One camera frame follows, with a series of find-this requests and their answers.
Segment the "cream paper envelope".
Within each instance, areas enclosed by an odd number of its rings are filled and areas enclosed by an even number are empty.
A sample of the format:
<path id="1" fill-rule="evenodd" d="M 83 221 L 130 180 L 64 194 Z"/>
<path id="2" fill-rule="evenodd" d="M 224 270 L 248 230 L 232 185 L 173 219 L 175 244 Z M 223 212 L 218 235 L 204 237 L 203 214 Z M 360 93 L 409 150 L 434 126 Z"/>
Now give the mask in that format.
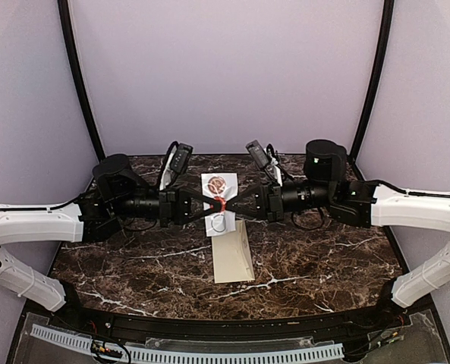
<path id="1" fill-rule="evenodd" d="M 235 227 L 235 231 L 212 237 L 215 284 L 255 280 L 245 221 L 236 221 Z"/>

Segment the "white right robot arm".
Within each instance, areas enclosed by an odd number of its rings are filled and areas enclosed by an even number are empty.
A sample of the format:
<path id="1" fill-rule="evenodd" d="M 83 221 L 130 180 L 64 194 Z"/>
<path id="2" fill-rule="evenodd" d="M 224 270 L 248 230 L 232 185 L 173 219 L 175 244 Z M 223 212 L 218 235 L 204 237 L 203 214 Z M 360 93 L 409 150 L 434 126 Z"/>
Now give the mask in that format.
<path id="1" fill-rule="evenodd" d="M 329 217 L 353 227 L 402 226 L 450 233 L 450 192 L 396 187 L 382 180 L 347 180 L 347 151 L 330 140 L 305 146 L 305 180 L 271 179 L 245 190 L 224 207 L 240 215 L 276 222 L 286 213 L 325 209 Z M 369 322 L 384 329 L 398 312 L 450 282 L 450 241 L 414 270 L 383 285 Z"/>

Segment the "white sticker sheet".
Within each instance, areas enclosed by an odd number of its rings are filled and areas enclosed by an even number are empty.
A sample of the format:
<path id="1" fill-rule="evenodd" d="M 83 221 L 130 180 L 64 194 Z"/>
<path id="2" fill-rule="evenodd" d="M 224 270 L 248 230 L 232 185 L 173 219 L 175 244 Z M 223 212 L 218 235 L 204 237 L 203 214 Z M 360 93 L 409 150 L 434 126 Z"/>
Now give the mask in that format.
<path id="1" fill-rule="evenodd" d="M 238 195 L 238 176 L 236 173 L 201 174 L 201 186 L 204 196 L 220 202 L 218 212 L 205 217 L 205 229 L 208 237 L 217 237 L 236 230 L 234 212 L 225 209 L 226 203 Z"/>

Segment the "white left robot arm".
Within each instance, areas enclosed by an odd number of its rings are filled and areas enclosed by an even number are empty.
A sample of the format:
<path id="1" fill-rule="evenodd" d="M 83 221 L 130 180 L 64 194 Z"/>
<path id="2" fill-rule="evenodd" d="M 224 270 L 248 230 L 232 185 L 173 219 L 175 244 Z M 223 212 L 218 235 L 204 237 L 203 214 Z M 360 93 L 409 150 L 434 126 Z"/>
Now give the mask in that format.
<path id="1" fill-rule="evenodd" d="M 121 231 L 126 218 L 186 224 L 220 212 L 217 199 L 186 187 L 152 186 L 131 167 L 124 154 L 103 159 L 94 169 L 94 190 L 60 205 L 11 206 L 0 203 L 0 285 L 38 303 L 73 331 L 89 324 L 89 315 L 74 301 L 69 283 L 49 278 L 6 249 L 9 243 L 99 242 Z"/>

